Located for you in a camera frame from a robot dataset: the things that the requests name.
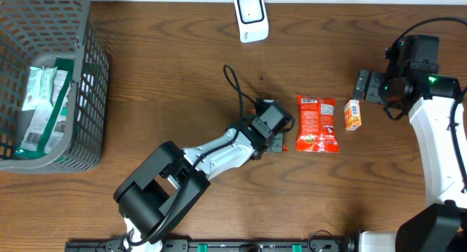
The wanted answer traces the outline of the small orange carton box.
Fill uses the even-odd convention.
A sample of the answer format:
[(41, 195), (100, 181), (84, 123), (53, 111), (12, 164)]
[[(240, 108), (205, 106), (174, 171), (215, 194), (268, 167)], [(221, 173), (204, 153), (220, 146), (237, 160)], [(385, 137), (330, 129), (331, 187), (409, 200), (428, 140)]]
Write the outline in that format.
[(344, 106), (344, 124), (347, 131), (354, 131), (362, 125), (360, 102), (349, 100)]

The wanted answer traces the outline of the red snack bag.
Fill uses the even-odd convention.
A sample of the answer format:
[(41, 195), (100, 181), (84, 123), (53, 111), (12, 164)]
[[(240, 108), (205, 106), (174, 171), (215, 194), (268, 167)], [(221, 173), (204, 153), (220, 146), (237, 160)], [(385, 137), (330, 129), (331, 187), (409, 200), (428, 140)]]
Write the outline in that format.
[(299, 133), (296, 150), (313, 153), (338, 153), (335, 136), (334, 110), (331, 97), (311, 97), (298, 94)]

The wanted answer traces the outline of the green gloves package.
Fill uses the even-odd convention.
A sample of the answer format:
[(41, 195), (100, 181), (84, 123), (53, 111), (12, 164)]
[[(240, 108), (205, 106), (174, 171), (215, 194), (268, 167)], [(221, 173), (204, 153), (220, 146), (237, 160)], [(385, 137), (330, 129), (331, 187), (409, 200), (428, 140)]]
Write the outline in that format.
[(61, 142), (66, 130), (68, 96), (72, 84), (74, 60), (57, 57), (58, 70), (53, 79), (52, 105), (39, 105), (24, 111), (32, 117), (15, 151), (20, 159), (38, 159), (51, 153)]

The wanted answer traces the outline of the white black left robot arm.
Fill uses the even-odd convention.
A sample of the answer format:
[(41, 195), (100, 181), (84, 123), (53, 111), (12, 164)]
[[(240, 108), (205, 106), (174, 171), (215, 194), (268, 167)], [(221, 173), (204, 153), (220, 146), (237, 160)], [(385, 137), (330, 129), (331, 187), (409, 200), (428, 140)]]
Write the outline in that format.
[(197, 147), (179, 148), (172, 141), (158, 146), (113, 195), (127, 226), (124, 248), (160, 251), (214, 177), (260, 159), (293, 123), (290, 116), (264, 112), (239, 119)]

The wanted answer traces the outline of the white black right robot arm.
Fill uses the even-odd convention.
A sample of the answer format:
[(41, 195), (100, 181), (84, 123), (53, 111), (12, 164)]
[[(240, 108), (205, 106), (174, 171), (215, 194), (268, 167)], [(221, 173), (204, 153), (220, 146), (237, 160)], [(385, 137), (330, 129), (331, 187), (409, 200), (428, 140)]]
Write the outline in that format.
[(358, 234), (346, 251), (465, 251), (466, 133), (463, 93), (454, 77), (425, 70), (363, 70), (353, 99), (396, 108), (417, 137), (425, 178), (425, 209), (397, 232)]

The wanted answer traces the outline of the white green wipes pack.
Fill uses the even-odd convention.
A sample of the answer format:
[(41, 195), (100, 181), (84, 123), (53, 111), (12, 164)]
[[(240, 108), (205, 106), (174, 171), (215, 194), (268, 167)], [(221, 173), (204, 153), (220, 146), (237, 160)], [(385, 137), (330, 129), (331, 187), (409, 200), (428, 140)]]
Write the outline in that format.
[(22, 111), (35, 110), (39, 105), (52, 105), (53, 79), (58, 68), (31, 67)]

